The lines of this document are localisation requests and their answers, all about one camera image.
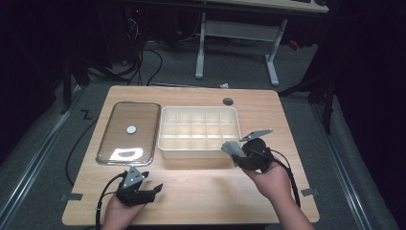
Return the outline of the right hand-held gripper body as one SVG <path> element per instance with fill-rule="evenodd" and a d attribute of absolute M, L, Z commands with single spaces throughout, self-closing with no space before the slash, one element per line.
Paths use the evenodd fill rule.
<path fill-rule="evenodd" d="M 261 136 L 272 132 L 272 128 L 255 130 L 241 139 L 241 142 L 243 142 L 242 150 L 248 161 L 247 167 L 242 169 L 249 171 L 260 170 L 262 173 L 268 170 L 269 164 L 274 160 L 274 156 L 266 146 L 266 143 L 261 139 Z"/>

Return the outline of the clear plastic box lid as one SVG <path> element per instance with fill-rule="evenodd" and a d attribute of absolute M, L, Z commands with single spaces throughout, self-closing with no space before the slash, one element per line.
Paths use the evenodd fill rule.
<path fill-rule="evenodd" d="M 96 161 L 104 165 L 149 165 L 154 158 L 160 115 L 157 103 L 116 103 Z"/>

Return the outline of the person's right hand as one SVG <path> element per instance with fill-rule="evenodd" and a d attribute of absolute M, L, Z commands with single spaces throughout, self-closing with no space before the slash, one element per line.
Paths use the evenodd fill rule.
<path fill-rule="evenodd" d="M 266 172 L 243 170 L 255 183 L 259 192 L 265 196 L 274 207 L 283 201 L 292 201 L 290 180 L 286 170 L 278 163 L 272 162 Z"/>

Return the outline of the grey ankle sock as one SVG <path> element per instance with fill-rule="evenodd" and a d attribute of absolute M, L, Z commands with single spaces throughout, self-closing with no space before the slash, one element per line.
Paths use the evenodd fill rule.
<path fill-rule="evenodd" d="M 228 153 L 232 158 L 245 157 L 245 153 L 236 141 L 226 141 L 221 149 Z"/>

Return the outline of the white frame desk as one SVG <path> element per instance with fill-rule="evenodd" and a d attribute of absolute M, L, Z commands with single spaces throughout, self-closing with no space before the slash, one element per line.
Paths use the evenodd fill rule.
<path fill-rule="evenodd" d="M 202 0 L 204 7 L 217 4 L 228 4 L 236 7 L 252 7 L 260 10 L 276 12 L 328 13 L 329 8 L 319 0 Z M 264 56 L 271 84 L 279 85 L 279 79 L 274 65 L 274 58 L 280 46 L 287 24 L 287 17 L 278 19 L 275 25 L 269 26 L 263 22 L 232 22 L 225 19 L 208 19 L 206 13 L 200 15 L 199 50 L 196 60 L 195 77 L 202 79 L 205 63 L 205 39 L 207 36 L 236 38 L 271 42 L 269 53 Z"/>

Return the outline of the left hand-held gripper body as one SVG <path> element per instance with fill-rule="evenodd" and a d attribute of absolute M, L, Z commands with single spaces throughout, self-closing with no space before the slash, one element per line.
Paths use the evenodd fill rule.
<path fill-rule="evenodd" d="M 140 191 L 142 182 L 140 182 L 141 172 L 135 166 L 131 166 L 124 174 L 123 181 L 119 184 L 116 192 L 117 199 L 125 206 L 132 207 L 140 204 L 149 203 L 149 195 L 146 191 Z"/>

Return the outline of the white divided storage box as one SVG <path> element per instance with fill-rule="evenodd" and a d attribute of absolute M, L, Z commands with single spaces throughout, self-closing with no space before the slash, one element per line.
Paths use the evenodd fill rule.
<path fill-rule="evenodd" d="M 239 139 L 238 116 L 233 107 L 166 106 L 162 109 L 158 148 L 164 158 L 228 158 L 222 145 Z"/>

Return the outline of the person's left hand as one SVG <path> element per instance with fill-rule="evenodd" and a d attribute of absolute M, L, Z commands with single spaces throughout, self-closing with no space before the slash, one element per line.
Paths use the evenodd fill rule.
<path fill-rule="evenodd" d="M 125 230 L 145 207 L 145 204 L 127 207 L 113 195 L 106 206 L 101 230 Z"/>

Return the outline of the metal floor rail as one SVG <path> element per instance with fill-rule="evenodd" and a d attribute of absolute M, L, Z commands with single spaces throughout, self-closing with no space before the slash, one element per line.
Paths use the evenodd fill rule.
<path fill-rule="evenodd" d="M 70 105 L 56 102 L 25 133 L 0 167 L 0 229 L 32 221 L 45 213 L 61 216 L 74 177 L 69 167 L 86 129 L 79 104 L 84 86 L 76 86 Z"/>
<path fill-rule="evenodd" d="M 361 204 L 359 195 L 355 191 L 355 188 L 350 180 L 349 174 L 344 166 L 334 140 L 332 136 L 327 133 L 327 129 L 324 126 L 322 109 L 317 104 L 311 104 L 310 108 L 327 143 L 328 153 L 330 155 L 333 168 L 340 182 L 347 204 L 350 207 L 358 229 L 372 230 L 370 220 L 368 219 L 366 212 Z"/>

